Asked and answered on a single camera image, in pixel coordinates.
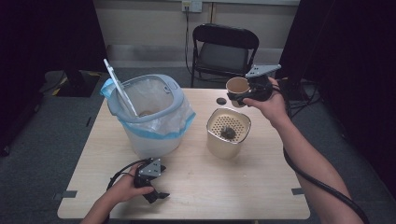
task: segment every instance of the trash bin lid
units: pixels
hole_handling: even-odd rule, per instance
[[[125,103],[122,101],[120,94],[118,93],[118,90],[115,89],[113,92],[111,92],[111,95],[107,100],[107,105],[108,108],[110,109],[111,114],[117,116],[120,120],[124,122],[142,123],[142,122],[148,122],[154,119],[158,119],[167,114],[170,114],[175,110],[177,110],[182,105],[184,100],[183,91],[181,90],[180,86],[169,76],[161,75],[161,74],[145,75],[123,82],[122,85],[124,87],[133,86],[133,84],[136,84],[139,81],[147,80],[147,79],[160,80],[163,83],[163,90],[166,93],[172,94],[173,101],[168,107],[166,107],[161,111],[149,115],[144,115],[144,116],[132,115],[129,112],[128,108],[126,107]]]

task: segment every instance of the right hand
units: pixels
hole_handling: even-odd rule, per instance
[[[269,80],[278,89],[278,83],[275,79],[269,77]],[[256,101],[253,99],[245,98],[243,100],[245,105],[254,106],[262,112],[262,114],[270,120],[271,124],[275,126],[278,122],[283,119],[288,119],[288,114],[286,113],[285,101],[278,91],[273,91],[271,97],[264,101]]]

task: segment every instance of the paper cup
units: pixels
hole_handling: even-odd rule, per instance
[[[227,81],[225,87],[229,93],[229,98],[231,103],[235,107],[242,107],[243,105],[238,104],[237,101],[233,100],[233,96],[240,93],[248,92],[250,87],[248,85],[248,80],[244,77],[233,77]]]

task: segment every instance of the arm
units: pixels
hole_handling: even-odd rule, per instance
[[[133,166],[129,175],[123,175],[122,178],[108,191],[106,191],[94,204],[87,216],[82,219],[81,223],[103,223],[111,210],[118,204],[131,200],[137,195],[148,194],[154,191],[153,187],[143,187],[136,189],[134,187],[134,173],[138,164]]]
[[[277,82],[270,78],[274,85]],[[337,189],[348,198],[349,192],[343,179],[334,167],[303,137],[299,130],[289,119],[282,95],[274,91],[272,97],[259,102],[252,99],[244,99],[244,103],[260,109],[268,118],[271,125],[277,130],[283,145],[291,160],[301,170],[313,176],[315,179]],[[362,223],[361,219],[346,204],[340,202],[326,191],[319,189],[309,181],[297,175],[304,190],[304,194],[318,213],[322,223]]]

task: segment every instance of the trash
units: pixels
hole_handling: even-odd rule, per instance
[[[125,103],[113,79],[101,89],[113,116],[117,116],[140,159],[159,158],[173,151],[190,127],[195,112],[182,89],[169,76],[153,74],[121,83]]]

